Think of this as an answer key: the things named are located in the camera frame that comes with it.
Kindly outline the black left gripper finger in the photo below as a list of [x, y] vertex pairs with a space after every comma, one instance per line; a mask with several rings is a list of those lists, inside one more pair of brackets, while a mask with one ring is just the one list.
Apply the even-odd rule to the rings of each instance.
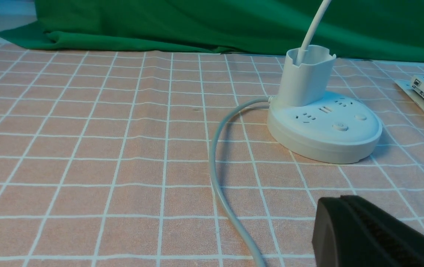
[[318, 200], [318, 267], [424, 267], [424, 235], [357, 195]]

